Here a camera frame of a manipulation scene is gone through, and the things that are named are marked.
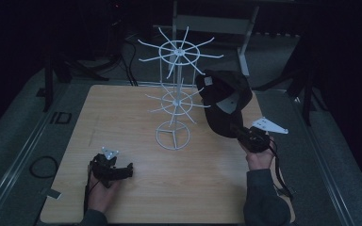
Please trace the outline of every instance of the hand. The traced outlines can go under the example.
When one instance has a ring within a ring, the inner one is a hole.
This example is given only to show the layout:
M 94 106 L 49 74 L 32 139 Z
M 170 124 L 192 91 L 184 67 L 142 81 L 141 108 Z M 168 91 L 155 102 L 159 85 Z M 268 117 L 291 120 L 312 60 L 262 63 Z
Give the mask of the hand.
M 110 188 L 106 188 L 102 183 L 98 182 L 93 176 L 93 173 L 90 174 L 90 196 L 88 199 L 88 208 L 100 211 L 105 213 L 110 205 L 114 201 L 114 196 L 119 190 L 121 180 L 111 182 Z
M 272 159 L 274 158 L 272 150 L 267 149 L 261 153 L 251 153 L 241 143 L 239 143 L 239 145 L 246 152 L 246 161 L 248 161 L 249 170 L 263 170 L 270 168 Z

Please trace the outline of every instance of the white label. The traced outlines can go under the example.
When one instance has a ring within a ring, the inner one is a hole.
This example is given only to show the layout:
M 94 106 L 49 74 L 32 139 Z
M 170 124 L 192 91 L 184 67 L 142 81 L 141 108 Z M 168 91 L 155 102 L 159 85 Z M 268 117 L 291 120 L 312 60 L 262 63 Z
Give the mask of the white label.
M 239 99 L 239 94 L 234 92 L 229 97 L 224 100 L 217 102 L 216 105 L 225 113 L 231 114 L 237 109 L 237 102 Z
M 211 77 L 205 77 L 205 85 L 207 87 L 213 85 L 213 80 L 211 79 Z

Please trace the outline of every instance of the table surface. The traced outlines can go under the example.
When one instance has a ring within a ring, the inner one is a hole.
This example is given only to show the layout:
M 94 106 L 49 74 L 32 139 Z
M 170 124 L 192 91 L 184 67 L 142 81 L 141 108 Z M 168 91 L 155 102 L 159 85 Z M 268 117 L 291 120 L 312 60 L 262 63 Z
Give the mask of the table surface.
M 195 89 L 183 89 L 192 94 Z M 91 87 L 58 169 L 52 189 L 62 193 L 48 198 L 41 211 L 45 223 L 77 223 L 83 218 L 87 165 L 107 147 L 118 150 L 116 167 L 134 163 L 134 175 L 123 180 L 114 205 L 107 212 L 111 223 L 242 223 L 246 196 L 245 153 L 232 138 L 209 128 L 205 111 L 194 106 L 178 116 L 190 131 L 180 150 L 162 148 L 156 129 L 172 116 L 161 102 L 161 87 Z M 199 94 L 193 102 L 201 103 Z M 243 109 L 244 124 L 261 118 L 254 95 Z M 292 220 L 295 219 L 290 201 Z

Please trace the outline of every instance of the sticker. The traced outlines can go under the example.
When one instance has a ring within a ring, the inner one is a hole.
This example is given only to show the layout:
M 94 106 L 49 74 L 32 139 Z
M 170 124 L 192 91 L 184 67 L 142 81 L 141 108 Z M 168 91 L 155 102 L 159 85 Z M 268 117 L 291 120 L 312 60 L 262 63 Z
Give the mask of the sticker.
M 54 189 L 44 188 L 41 192 L 42 195 L 58 200 L 61 196 L 61 193 L 55 191 Z
M 237 92 L 234 92 L 224 100 L 217 102 L 216 105 L 223 112 L 231 114 L 237 109 L 238 100 L 239 100 L 239 94 Z
M 208 87 L 208 86 L 211 86 L 213 85 L 213 80 L 211 79 L 211 77 L 205 77 L 205 85 Z

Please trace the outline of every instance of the gray floor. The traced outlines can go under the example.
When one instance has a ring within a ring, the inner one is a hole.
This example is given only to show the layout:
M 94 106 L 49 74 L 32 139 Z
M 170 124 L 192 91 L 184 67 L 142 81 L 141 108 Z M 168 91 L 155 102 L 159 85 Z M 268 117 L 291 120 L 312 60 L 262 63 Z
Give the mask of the gray floor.
M 156 50 L 138 44 L 137 38 L 138 35 L 128 39 L 137 47 L 132 73 L 141 85 L 157 82 L 158 61 L 138 61 L 138 58 L 154 57 Z M 277 77 L 297 41 L 297 38 L 289 37 L 253 36 L 246 53 L 251 85 L 262 85 Z M 156 44 L 162 42 L 160 37 L 153 40 Z M 224 57 L 202 58 L 198 67 L 239 70 L 235 49 L 238 44 L 236 39 L 229 40 L 226 45 L 205 45 L 201 48 L 203 54 Z M 123 55 L 128 62 L 133 53 L 132 46 L 126 44 Z M 185 69 L 183 72 L 189 74 L 192 70 Z M 61 160 L 90 86 L 129 85 L 121 66 L 101 72 L 101 75 L 109 77 L 110 81 L 97 82 L 75 75 L 71 84 L 56 82 L 54 105 L 50 111 L 43 113 L 43 99 L 35 96 L 43 87 L 41 71 L 31 78 L 12 103 L 0 121 L 0 225 L 44 225 L 39 221 L 45 199 L 41 191 L 50 187 L 53 179 L 35 178 L 28 168 L 44 155 L 52 156 L 58 162 Z M 287 87 L 288 82 L 285 82 L 256 95 L 263 115 L 289 130 L 288 135 L 273 136 L 279 146 L 284 178 L 296 190 L 293 201 L 296 222 L 306 226 L 362 225 L 362 175 L 349 147 L 332 116 L 322 111 L 315 102 L 316 110 L 310 112 L 312 126 L 306 126 L 301 117 L 301 104 L 285 94 Z M 51 122 L 54 112 L 72 113 L 73 116 L 69 124 L 57 124 Z M 36 170 L 46 174 L 55 172 L 51 162 L 41 162 Z

